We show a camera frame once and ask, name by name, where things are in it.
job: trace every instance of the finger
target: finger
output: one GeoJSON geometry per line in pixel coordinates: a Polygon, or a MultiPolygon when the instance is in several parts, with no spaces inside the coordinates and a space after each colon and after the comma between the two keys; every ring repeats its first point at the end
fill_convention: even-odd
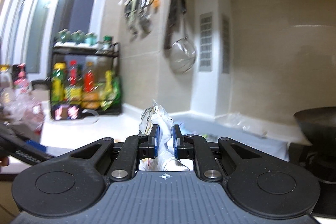
{"type": "Polygon", "coordinates": [[[8,157],[3,158],[0,165],[1,166],[8,166],[9,165],[9,158],[8,157]]]}

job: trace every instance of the silver screw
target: silver screw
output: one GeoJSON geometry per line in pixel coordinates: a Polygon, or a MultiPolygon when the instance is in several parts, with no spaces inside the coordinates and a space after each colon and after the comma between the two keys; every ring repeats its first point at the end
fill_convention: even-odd
{"type": "Polygon", "coordinates": [[[122,169],[118,169],[118,170],[114,170],[112,173],[111,173],[112,177],[114,178],[117,178],[117,179],[122,179],[124,178],[125,176],[128,175],[127,171],[125,170],[122,170],[122,169]]]}
{"type": "Polygon", "coordinates": [[[204,176],[208,179],[218,179],[221,176],[221,173],[217,170],[207,170],[204,172],[204,176]]]}

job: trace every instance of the circular cover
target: circular cover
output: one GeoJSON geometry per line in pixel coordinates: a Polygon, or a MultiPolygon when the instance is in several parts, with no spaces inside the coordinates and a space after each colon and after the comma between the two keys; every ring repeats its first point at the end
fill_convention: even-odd
{"type": "Polygon", "coordinates": [[[320,195],[319,183],[310,172],[278,159],[243,161],[230,176],[227,188],[242,208],[272,219],[310,213],[320,195]]]}
{"type": "Polygon", "coordinates": [[[21,172],[13,182],[12,195],[23,211],[62,217],[90,207],[104,189],[102,175],[86,160],[50,160],[21,172]]]}

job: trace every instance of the spice rack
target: spice rack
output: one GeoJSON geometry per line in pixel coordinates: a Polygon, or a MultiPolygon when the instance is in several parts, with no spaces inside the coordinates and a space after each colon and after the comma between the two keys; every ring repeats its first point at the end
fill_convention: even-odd
{"type": "MultiPolygon", "coordinates": [[[[115,100],[112,101],[111,106],[109,106],[106,110],[103,110],[101,106],[99,106],[98,109],[95,109],[99,115],[119,115],[122,113],[121,108],[121,101],[122,101],[122,87],[121,87],[121,81],[120,81],[120,75],[119,75],[119,50],[120,50],[120,44],[114,43],[111,45],[111,48],[109,51],[103,51],[103,52],[97,52],[97,49],[94,48],[76,48],[76,47],[57,47],[54,46],[52,49],[52,55],[51,55],[51,72],[53,71],[53,66],[55,63],[58,62],[64,62],[65,56],[67,55],[73,55],[73,56],[85,56],[85,57],[105,57],[110,58],[110,69],[114,71],[115,77],[119,78],[119,90],[120,90],[120,96],[117,97],[115,100]]],[[[51,75],[46,80],[35,80],[32,81],[33,89],[36,85],[46,85],[48,89],[50,90],[50,110],[51,110],[51,116],[53,116],[53,106],[57,104],[83,104],[83,103],[100,103],[102,100],[99,101],[83,101],[80,102],[72,102],[72,101],[59,101],[59,102],[53,102],[51,99],[51,75]]]]}

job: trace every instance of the shelf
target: shelf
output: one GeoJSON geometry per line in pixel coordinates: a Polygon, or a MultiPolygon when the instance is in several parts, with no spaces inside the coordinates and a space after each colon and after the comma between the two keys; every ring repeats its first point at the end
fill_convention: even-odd
{"type": "Polygon", "coordinates": [[[103,56],[110,58],[119,57],[119,52],[96,53],[96,49],[91,48],[54,47],[52,52],[53,54],[63,54],[63,55],[90,55],[90,56],[103,56]]]}

